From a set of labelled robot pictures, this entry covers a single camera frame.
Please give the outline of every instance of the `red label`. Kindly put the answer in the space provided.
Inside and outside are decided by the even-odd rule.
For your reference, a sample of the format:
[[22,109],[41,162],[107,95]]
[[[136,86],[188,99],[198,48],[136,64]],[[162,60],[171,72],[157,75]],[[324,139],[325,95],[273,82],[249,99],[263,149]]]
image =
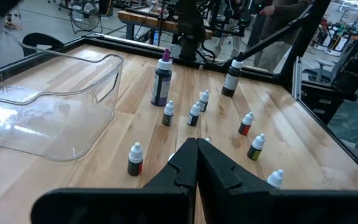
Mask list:
[[241,134],[247,135],[250,128],[251,128],[251,126],[246,125],[246,126],[244,127],[244,129],[242,130]]
[[143,162],[139,165],[139,174],[142,173]]

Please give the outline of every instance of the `purple dye bottle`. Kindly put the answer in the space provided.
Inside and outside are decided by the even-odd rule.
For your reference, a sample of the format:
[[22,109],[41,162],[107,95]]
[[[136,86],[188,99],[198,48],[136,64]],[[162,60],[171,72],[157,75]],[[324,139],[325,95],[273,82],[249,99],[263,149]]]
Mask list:
[[165,49],[162,58],[158,60],[154,75],[154,85],[151,103],[155,106],[165,106],[168,101],[169,86],[172,76],[172,61],[169,49]]

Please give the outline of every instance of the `wooden table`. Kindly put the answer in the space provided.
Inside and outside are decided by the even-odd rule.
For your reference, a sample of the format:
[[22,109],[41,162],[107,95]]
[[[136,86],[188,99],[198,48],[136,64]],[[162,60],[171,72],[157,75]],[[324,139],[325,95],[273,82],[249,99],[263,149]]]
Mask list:
[[[160,27],[160,22],[157,18],[140,15],[140,14],[133,13],[133,12],[119,11],[118,18],[121,22],[127,24],[126,39],[128,39],[128,40],[134,40],[135,25],[149,27],[152,30],[159,29],[159,27]],[[178,25],[177,25],[177,23],[172,22],[172,21],[163,21],[162,30],[177,34],[178,33]],[[207,39],[212,38],[213,33],[211,30],[205,30],[205,34],[206,34]]]
[[[72,54],[83,51],[87,55],[111,52],[84,45]],[[35,200],[59,187],[142,187],[188,137],[210,138],[218,149],[261,179],[283,169],[283,189],[358,189],[358,165],[282,87],[242,78],[234,97],[228,98],[221,94],[224,74],[173,65],[169,99],[175,102],[175,115],[173,126],[166,127],[162,125],[163,108],[150,103],[157,60],[119,53],[126,61],[117,113],[86,155],[58,162],[0,148],[0,223],[29,223]],[[64,60],[56,61],[56,67],[64,64]],[[31,71],[41,69],[45,69],[42,64]],[[72,77],[69,83],[45,84],[45,88],[70,88],[91,80],[78,80],[66,72],[45,73],[54,78]],[[25,82],[31,77],[24,72],[13,78]],[[188,126],[191,106],[207,89],[207,111],[197,126]],[[241,136],[237,129],[250,110],[256,120],[249,135]],[[258,161],[252,161],[246,153],[259,133],[266,135],[266,144]],[[142,175],[131,177],[126,171],[127,160],[136,141],[144,148],[144,168]],[[199,199],[196,223],[203,223]]]

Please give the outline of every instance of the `clear plastic container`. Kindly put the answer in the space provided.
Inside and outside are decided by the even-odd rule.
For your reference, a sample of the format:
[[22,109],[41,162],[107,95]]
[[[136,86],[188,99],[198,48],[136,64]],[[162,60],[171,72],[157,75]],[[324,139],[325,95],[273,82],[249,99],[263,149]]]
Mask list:
[[84,155],[114,117],[124,59],[106,52],[37,53],[29,69],[1,72],[0,146],[59,161]]

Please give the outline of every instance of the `wooden tabletop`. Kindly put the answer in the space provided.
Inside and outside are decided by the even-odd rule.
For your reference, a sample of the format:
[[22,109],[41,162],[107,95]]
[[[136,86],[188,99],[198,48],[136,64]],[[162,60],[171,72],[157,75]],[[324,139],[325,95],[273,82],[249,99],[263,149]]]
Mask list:
[[[144,27],[150,27],[150,28],[158,28],[160,26],[160,22],[157,18],[149,17],[140,15],[138,13],[133,12],[127,12],[127,11],[119,11],[118,12],[118,18],[121,22],[125,24],[135,24],[135,25],[142,25]],[[178,25],[176,22],[172,21],[164,21],[162,24],[162,29],[167,32],[178,32]],[[206,38],[211,39],[212,38],[212,31],[211,30],[205,30]]]
[[[72,54],[82,52],[102,55],[111,50],[84,45]],[[242,78],[234,97],[228,98],[221,94],[224,74],[173,65],[169,99],[175,102],[175,115],[173,125],[166,127],[162,125],[163,108],[150,103],[157,60],[118,53],[126,61],[117,112],[87,154],[58,162],[0,148],[0,223],[29,223],[35,200],[59,187],[142,187],[188,137],[210,138],[213,145],[261,179],[283,169],[283,189],[358,189],[358,165],[282,87]],[[56,63],[61,69],[64,60]],[[37,69],[45,67],[41,64],[30,72]],[[75,74],[66,74],[69,69],[64,71],[45,72],[45,76],[69,78],[70,82],[45,88],[62,89],[80,81]],[[13,78],[24,82],[30,76],[25,72]],[[208,108],[195,127],[188,126],[189,110],[204,90],[210,92]],[[250,110],[255,121],[249,135],[241,136],[238,127]],[[266,144],[259,159],[252,161],[246,153],[260,133],[265,134]],[[143,146],[144,168],[140,176],[131,177],[127,160],[135,142]],[[203,222],[198,200],[196,223]]]

